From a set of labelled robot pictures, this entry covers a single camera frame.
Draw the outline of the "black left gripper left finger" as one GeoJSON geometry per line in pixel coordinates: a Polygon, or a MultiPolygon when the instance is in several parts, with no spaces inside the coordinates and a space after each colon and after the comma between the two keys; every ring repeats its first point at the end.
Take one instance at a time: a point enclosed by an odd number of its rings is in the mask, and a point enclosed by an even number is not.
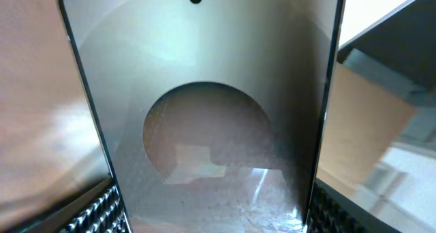
{"type": "Polygon", "coordinates": [[[116,183],[107,178],[58,201],[4,232],[131,232],[116,183]]]}

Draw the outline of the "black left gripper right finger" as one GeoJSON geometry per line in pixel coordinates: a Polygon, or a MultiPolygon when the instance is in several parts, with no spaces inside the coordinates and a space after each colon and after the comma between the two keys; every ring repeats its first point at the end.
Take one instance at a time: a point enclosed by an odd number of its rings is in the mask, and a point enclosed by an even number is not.
{"type": "Polygon", "coordinates": [[[308,233],[399,233],[316,179],[305,226],[308,233]]]}

